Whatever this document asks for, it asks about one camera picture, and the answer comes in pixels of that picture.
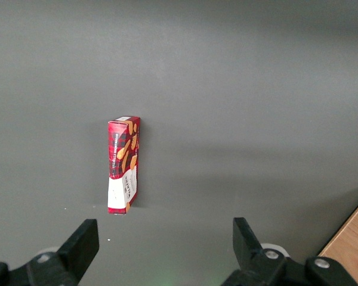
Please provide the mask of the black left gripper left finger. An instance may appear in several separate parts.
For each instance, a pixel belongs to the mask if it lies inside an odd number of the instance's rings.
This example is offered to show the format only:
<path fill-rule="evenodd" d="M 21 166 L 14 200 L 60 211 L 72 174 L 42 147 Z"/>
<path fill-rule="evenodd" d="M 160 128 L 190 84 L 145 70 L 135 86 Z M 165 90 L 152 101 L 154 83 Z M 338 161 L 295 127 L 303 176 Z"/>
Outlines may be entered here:
<path fill-rule="evenodd" d="M 86 219 L 57 251 L 38 254 L 14 270 L 0 262 L 0 285 L 78 285 L 99 246 L 97 220 Z"/>

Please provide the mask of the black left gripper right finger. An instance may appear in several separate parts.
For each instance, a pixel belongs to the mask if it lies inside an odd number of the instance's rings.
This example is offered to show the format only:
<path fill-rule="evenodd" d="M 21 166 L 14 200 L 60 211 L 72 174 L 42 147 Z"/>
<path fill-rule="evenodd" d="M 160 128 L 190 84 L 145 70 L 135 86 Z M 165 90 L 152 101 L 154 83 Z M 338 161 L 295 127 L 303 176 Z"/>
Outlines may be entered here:
<path fill-rule="evenodd" d="M 244 217 L 233 219 L 233 250 L 239 269 L 223 285 L 357 284 L 334 259 L 312 256 L 300 264 L 273 247 L 262 247 Z"/>

